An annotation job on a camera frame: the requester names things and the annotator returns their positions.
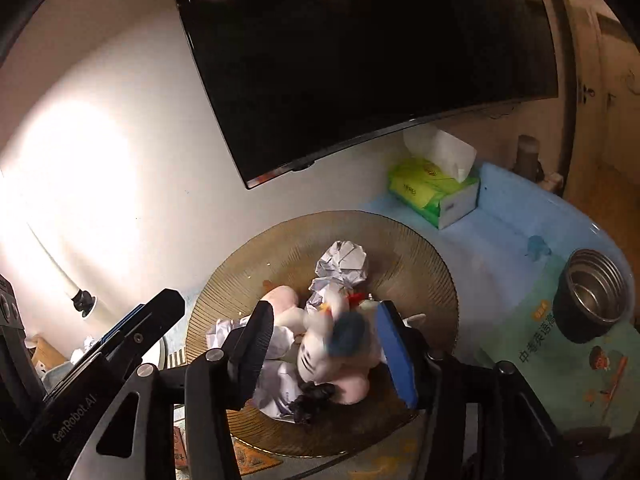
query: television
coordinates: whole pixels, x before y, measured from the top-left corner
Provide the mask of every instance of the television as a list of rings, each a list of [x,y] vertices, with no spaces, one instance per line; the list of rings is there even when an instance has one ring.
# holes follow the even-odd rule
[[[542,0],[176,0],[245,186],[460,110],[558,95]]]

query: brown glass plate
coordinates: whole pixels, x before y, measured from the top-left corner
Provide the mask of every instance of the brown glass plate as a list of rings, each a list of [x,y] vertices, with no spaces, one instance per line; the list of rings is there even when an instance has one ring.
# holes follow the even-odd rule
[[[217,319],[237,319],[277,285],[292,286],[302,303],[316,261],[336,240],[361,245],[369,277],[359,290],[392,300],[402,317],[423,312],[434,348],[452,351],[458,333],[458,297],[447,266],[433,246],[407,226],[360,211],[329,211],[294,218],[252,238],[213,273],[191,314],[187,361],[207,350],[205,334]],[[369,395],[352,406],[333,405],[311,426],[273,420],[251,406],[227,412],[233,436],[258,449],[288,456],[329,456],[364,449],[415,415],[396,396],[388,369],[369,374]]]

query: tissue box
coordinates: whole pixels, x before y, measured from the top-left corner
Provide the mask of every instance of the tissue box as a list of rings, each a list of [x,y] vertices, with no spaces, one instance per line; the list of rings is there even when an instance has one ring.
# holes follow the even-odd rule
[[[438,229],[476,208],[479,185],[475,169],[457,182],[423,158],[410,158],[389,173],[389,191]]]

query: blue gripper pad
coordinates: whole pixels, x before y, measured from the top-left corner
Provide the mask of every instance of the blue gripper pad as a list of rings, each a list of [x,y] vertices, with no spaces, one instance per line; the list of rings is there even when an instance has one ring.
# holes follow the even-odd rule
[[[414,364],[404,347],[402,338],[396,330],[388,310],[378,304],[376,312],[376,328],[382,349],[385,351],[386,364],[391,371],[391,378],[398,397],[411,410],[418,405],[418,391],[415,387]]]

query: black cup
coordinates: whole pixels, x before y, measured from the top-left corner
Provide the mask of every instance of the black cup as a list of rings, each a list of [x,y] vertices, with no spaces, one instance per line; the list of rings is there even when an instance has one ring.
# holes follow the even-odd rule
[[[606,334],[626,312],[628,294],[618,268],[604,254],[575,251],[554,297],[556,325],[569,341],[587,343]]]

